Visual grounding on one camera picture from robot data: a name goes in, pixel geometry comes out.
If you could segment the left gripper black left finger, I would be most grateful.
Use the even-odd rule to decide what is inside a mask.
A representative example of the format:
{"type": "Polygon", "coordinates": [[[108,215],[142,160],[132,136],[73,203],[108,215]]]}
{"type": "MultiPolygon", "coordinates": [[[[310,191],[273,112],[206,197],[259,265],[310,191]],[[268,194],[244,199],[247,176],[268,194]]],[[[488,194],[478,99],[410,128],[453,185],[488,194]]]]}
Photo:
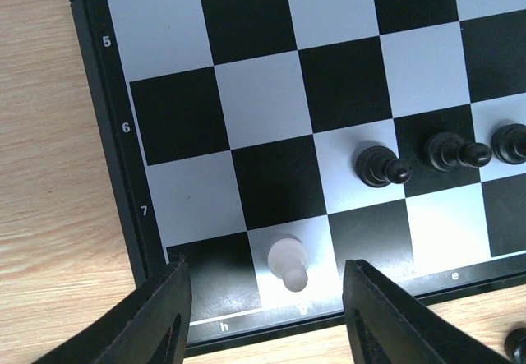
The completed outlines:
{"type": "Polygon", "coordinates": [[[191,317],[188,263],[169,263],[37,363],[182,363],[191,317]]]}

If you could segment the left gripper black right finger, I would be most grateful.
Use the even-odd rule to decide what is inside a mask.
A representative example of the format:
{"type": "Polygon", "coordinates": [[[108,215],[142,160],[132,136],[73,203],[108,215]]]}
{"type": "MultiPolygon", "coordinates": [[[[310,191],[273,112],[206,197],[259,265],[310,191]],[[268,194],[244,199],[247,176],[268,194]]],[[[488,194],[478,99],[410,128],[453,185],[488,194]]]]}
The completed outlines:
{"type": "Polygon", "coordinates": [[[344,318],[356,363],[507,363],[383,275],[347,260],[344,318]]]}

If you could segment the white pawn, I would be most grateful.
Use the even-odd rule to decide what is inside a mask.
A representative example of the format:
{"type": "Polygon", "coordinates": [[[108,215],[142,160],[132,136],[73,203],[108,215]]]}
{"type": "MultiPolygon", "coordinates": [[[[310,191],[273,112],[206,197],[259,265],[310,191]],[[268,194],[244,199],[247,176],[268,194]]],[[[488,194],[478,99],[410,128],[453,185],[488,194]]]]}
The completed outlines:
{"type": "Polygon", "coordinates": [[[272,244],[267,256],[270,272],[281,279],[293,293],[301,292],[308,283],[309,253],[296,238],[285,237],[272,244]]]}

